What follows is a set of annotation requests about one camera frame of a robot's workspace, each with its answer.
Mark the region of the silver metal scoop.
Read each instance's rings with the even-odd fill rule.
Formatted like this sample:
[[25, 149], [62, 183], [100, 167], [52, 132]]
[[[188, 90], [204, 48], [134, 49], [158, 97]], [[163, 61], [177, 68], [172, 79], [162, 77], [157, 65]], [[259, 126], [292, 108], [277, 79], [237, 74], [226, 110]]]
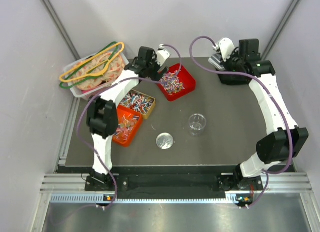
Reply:
[[219, 53], [215, 53], [211, 55], [208, 59], [208, 62], [212, 64], [218, 71], [225, 71], [224, 61], [222, 55]]

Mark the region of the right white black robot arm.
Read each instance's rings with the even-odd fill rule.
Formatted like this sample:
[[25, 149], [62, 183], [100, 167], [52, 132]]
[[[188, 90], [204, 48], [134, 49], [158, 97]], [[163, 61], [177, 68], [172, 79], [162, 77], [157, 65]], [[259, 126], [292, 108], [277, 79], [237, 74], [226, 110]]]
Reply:
[[283, 161], [291, 164], [308, 139], [309, 132], [292, 118], [279, 90], [276, 71], [269, 60], [263, 60], [258, 39], [243, 39], [235, 47], [230, 38], [219, 41], [226, 70], [243, 72], [237, 80], [247, 82], [262, 111], [266, 137], [256, 144], [256, 152], [235, 169], [233, 183], [240, 190], [252, 183], [252, 178]]

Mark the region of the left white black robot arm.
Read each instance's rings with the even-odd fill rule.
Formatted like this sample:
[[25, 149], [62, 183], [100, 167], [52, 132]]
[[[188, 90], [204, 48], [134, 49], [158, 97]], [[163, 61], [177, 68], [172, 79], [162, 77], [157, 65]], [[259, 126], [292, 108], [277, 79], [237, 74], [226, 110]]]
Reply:
[[93, 170], [98, 175], [96, 184], [102, 190], [113, 186], [113, 177], [108, 175], [113, 167], [111, 159], [112, 139], [119, 120], [117, 107], [125, 95], [143, 79], [158, 82], [168, 70], [164, 68], [170, 53], [165, 45], [157, 50], [141, 46], [138, 56], [127, 64], [120, 76], [88, 105], [86, 123], [93, 138], [95, 149]]

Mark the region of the red candy tray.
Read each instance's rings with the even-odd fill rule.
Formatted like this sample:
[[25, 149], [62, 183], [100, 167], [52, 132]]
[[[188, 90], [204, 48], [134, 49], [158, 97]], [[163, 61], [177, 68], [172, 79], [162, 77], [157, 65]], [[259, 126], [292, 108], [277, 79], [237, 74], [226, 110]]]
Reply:
[[180, 72], [177, 74], [180, 63], [169, 67], [169, 70], [157, 84], [168, 101], [174, 101], [196, 88], [195, 78], [182, 65]]

